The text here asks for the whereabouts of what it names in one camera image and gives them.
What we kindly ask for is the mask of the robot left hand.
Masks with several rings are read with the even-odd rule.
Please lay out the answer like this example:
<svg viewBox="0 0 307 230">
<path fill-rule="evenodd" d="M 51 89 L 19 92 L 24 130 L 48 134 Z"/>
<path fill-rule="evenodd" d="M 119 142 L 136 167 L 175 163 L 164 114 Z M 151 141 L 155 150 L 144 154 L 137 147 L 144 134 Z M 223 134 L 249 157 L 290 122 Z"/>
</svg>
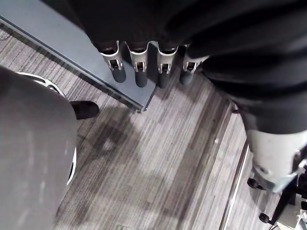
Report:
<svg viewBox="0 0 307 230">
<path fill-rule="evenodd" d="M 284 190 L 307 145 L 304 0 L 48 0 L 103 54 L 179 50 L 238 107 L 259 185 Z"/>
</svg>

